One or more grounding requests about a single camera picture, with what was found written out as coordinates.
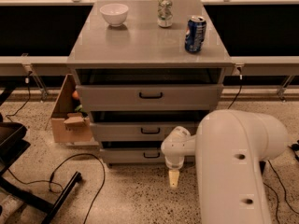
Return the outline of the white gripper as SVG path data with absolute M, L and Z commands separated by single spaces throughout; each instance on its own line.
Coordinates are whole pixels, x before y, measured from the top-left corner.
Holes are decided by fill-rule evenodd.
M 195 154 L 195 135 L 182 126 L 177 126 L 162 142 L 161 151 L 164 154 L 171 189 L 178 187 L 179 169 L 183 166 L 186 156 Z

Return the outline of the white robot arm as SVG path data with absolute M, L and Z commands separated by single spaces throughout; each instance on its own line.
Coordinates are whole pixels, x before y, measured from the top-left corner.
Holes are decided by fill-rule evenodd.
M 272 224 L 260 162 L 284 152 L 289 136 L 278 119 L 216 110 L 191 135 L 177 126 L 162 142 L 170 185 L 184 158 L 195 157 L 202 224 Z

